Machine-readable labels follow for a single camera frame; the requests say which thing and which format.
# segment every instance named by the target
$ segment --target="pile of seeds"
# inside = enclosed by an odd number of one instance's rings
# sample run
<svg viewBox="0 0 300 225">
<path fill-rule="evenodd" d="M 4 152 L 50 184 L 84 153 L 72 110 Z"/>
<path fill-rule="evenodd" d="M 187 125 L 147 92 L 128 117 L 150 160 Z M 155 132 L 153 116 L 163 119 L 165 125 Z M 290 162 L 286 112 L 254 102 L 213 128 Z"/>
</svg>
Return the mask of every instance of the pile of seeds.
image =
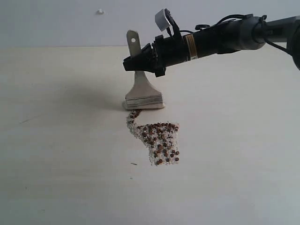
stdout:
<svg viewBox="0 0 300 225">
<path fill-rule="evenodd" d="M 149 148 L 150 162 L 155 165 L 178 163 L 179 125 L 169 122 L 137 125 L 135 119 L 140 113 L 141 110 L 132 111 L 127 117 L 127 126 L 131 133 Z"/>
</svg>

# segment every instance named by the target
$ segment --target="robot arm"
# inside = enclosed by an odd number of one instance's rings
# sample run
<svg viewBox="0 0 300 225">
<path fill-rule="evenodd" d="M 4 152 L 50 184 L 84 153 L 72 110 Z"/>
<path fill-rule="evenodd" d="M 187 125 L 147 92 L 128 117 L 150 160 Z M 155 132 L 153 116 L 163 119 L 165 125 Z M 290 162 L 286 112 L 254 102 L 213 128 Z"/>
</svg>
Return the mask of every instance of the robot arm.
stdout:
<svg viewBox="0 0 300 225">
<path fill-rule="evenodd" d="M 213 26 L 197 25 L 197 32 L 180 30 L 170 11 L 161 10 L 155 21 L 169 37 L 155 37 L 142 52 L 123 61 L 126 71 L 148 71 L 156 77 L 165 75 L 166 68 L 212 54 L 229 54 L 241 50 L 257 50 L 265 43 L 291 55 L 300 69 L 300 16 L 266 22 L 266 16 L 229 15 Z M 283 48 L 274 42 L 286 42 Z"/>
</svg>

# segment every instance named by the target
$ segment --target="crushed white particles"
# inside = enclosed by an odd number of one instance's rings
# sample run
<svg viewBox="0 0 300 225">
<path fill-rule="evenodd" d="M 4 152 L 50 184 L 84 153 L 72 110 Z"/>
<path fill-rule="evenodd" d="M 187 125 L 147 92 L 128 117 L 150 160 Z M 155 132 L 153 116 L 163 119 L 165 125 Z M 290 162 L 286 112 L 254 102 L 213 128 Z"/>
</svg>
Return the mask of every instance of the crushed white particles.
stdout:
<svg viewBox="0 0 300 225">
<path fill-rule="evenodd" d="M 138 125 L 136 118 L 141 110 L 133 110 L 127 117 L 130 132 L 149 148 L 149 159 L 152 165 L 179 163 L 177 145 L 177 123 L 155 123 Z"/>
</svg>

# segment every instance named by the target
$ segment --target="white wall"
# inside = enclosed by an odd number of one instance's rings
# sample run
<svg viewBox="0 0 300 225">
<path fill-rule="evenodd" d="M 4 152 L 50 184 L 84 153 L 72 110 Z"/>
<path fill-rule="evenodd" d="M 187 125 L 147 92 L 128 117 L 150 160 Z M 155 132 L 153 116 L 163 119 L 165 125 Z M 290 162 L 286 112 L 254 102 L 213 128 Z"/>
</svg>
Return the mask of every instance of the white wall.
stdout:
<svg viewBox="0 0 300 225">
<path fill-rule="evenodd" d="M 99 8 L 106 14 L 95 15 Z M 300 15 L 295 0 L 3 0 L 0 48 L 125 45 L 128 29 L 139 31 L 145 44 L 160 34 L 154 15 L 162 8 L 182 29 L 233 13 L 267 14 L 269 20 Z"/>
</svg>

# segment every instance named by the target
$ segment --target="white table surface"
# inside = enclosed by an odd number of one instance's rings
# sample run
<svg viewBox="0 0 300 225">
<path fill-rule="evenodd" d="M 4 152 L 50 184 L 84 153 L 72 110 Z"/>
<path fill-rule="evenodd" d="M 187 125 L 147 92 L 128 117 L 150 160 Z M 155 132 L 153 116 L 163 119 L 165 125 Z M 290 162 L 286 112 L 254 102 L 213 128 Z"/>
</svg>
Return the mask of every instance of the white table surface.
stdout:
<svg viewBox="0 0 300 225">
<path fill-rule="evenodd" d="M 290 56 L 265 46 L 148 74 L 166 108 L 139 123 L 180 123 L 180 163 L 157 167 L 126 126 L 127 56 L 0 51 L 1 224 L 299 225 L 300 71 Z"/>
</svg>

